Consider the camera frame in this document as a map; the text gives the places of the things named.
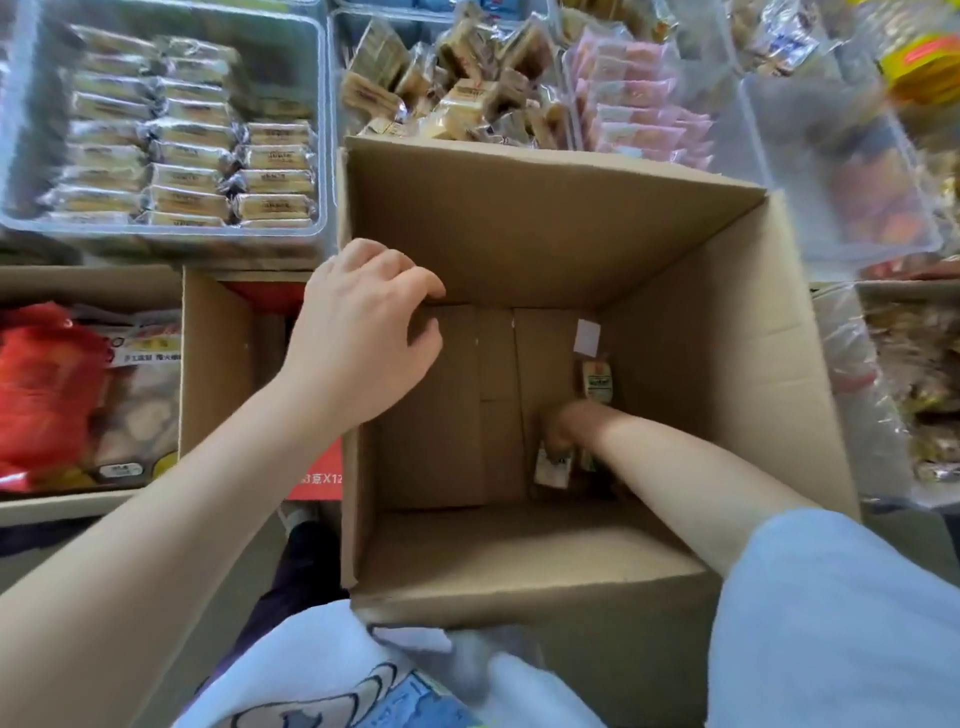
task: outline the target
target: light blue sleeve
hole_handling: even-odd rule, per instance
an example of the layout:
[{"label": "light blue sleeve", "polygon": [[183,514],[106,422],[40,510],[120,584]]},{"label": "light blue sleeve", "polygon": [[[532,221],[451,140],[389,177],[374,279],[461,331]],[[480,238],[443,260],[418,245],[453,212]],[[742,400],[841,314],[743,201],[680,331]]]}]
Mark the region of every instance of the light blue sleeve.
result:
[{"label": "light blue sleeve", "polygon": [[724,585],[709,728],[960,725],[960,590],[829,511],[753,536]]}]

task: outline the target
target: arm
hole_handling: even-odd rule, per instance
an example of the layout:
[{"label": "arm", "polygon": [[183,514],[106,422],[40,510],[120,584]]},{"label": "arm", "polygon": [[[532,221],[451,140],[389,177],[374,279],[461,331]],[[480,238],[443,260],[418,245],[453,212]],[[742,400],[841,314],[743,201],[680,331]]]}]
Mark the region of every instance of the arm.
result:
[{"label": "arm", "polygon": [[731,452],[589,400],[562,407],[548,423],[547,441],[551,449],[573,444],[595,453],[723,576],[762,523],[817,507]]},{"label": "arm", "polygon": [[370,240],[318,268],[276,379],[0,597],[0,724],[130,724],[310,464],[426,374],[439,328],[412,345],[407,328],[424,296],[443,294],[432,273]]}]

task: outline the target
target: hand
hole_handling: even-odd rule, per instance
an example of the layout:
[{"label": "hand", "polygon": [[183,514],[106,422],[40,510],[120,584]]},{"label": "hand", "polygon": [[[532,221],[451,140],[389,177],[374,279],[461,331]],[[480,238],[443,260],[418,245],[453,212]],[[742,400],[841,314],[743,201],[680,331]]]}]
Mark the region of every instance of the hand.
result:
[{"label": "hand", "polygon": [[437,320],[412,344],[407,329],[424,298],[445,294],[436,275],[403,253],[353,240],[306,284],[279,378],[294,397],[333,414],[341,431],[372,420],[437,359],[443,346]]}]

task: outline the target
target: clear plastic container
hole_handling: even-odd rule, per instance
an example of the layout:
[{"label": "clear plastic container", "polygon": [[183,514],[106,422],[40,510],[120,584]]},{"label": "clear plastic container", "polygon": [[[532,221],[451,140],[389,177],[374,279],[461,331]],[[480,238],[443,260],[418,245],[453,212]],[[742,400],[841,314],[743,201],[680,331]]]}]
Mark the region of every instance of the clear plastic container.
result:
[{"label": "clear plastic container", "polygon": [[[324,28],[314,19],[161,0],[38,0],[18,27],[16,66],[0,129],[0,225],[58,240],[113,260],[164,259],[219,268],[310,268],[335,246],[329,208],[330,118]],[[241,230],[59,223],[40,217],[37,199],[62,165],[67,89],[59,69],[80,53],[66,25],[150,38],[190,36],[235,47],[258,96],[296,99],[314,109],[318,131],[318,215],[308,228]]]},{"label": "clear plastic container", "polygon": [[876,88],[759,75],[744,84],[804,259],[862,267],[942,247],[900,123]]}]

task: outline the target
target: box flap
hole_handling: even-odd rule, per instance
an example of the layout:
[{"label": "box flap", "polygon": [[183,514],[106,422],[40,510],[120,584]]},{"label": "box flap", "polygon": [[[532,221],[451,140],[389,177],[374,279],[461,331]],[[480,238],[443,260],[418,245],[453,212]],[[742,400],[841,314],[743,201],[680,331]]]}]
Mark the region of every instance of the box flap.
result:
[{"label": "box flap", "polygon": [[858,518],[792,230],[777,193],[604,311],[602,341],[627,409]]},{"label": "box flap", "polygon": [[766,194],[619,155],[370,137],[345,143],[352,234],[433,270],[451,303],[594,308]]},{"label": "box flap", "polygon": [[242,298],[200,271],[184,269],[180,457],[253,393],[252,318]]},{"label": "box flap", "polygon": [[524,619],[579,598],[669,590],[676,579],[707,572],[639,504],[539,503],[378,518],[363,580],[350,593],[354,611],[372,624]]}]

